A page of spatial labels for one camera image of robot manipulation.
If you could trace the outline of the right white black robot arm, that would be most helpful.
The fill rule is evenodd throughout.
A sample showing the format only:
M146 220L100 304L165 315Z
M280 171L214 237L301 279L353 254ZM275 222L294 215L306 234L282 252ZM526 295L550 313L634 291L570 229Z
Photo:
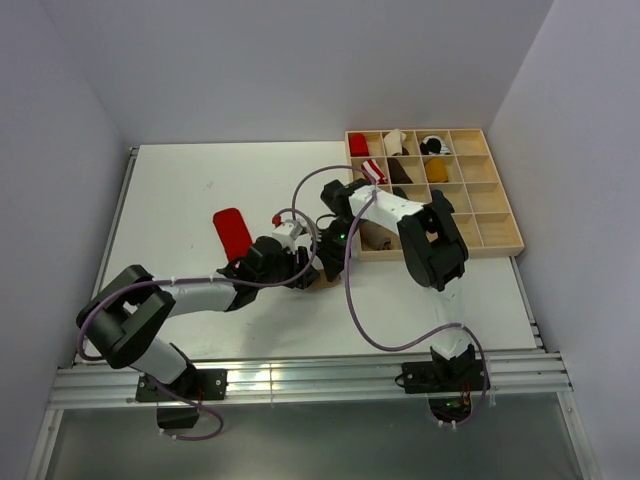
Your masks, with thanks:
M335 219L321 233L318 256L328 279L345 275L347 307L361 336L384 352L405 351L430 339L431 360L420 372L405 372L404 384L413 382L425 391L452 390L462 385L479 362L473 337L463 327L459 280L465 273L469 252L453 220L452 204L440 192L433 193L428 204L411 201L364 179L346 185L333 180L324 186L320 198ZM366 223L399 238L407 271L431 297L435 327L405 345L391 347L376 342L364 330L355 310L350 258L355 234Z

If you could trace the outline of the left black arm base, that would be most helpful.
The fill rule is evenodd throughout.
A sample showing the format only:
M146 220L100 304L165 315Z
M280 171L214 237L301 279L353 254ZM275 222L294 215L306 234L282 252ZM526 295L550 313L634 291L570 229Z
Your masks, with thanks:
M188 367L173 383L163 384L144 374L138 381L135 401L157 405L156 421L159 428L188 430L200 419L201 411L196 405L225 399L227 377L226 369L200 370Z

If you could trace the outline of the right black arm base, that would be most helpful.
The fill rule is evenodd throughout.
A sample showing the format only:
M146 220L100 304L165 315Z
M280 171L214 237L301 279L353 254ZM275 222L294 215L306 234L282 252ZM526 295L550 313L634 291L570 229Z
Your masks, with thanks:
M472 396L486 395L491 386L483 362L473 358L405 362L394 382L406 394L426 394L436 421L451 427L471 416Z

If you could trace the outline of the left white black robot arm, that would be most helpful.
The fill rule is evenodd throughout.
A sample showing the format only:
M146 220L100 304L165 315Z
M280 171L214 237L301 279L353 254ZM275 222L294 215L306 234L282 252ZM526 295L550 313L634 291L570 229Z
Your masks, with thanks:
M158 381L172 399L195 386L194 367L178 347L158 337L165 321L198 312L233 312L266 288L305 289L318 274L315 245L289 248L262 236L244 256L208 277L156 279L131 265L97 294L76 317L78 353L106 361L113 369L131 367Z

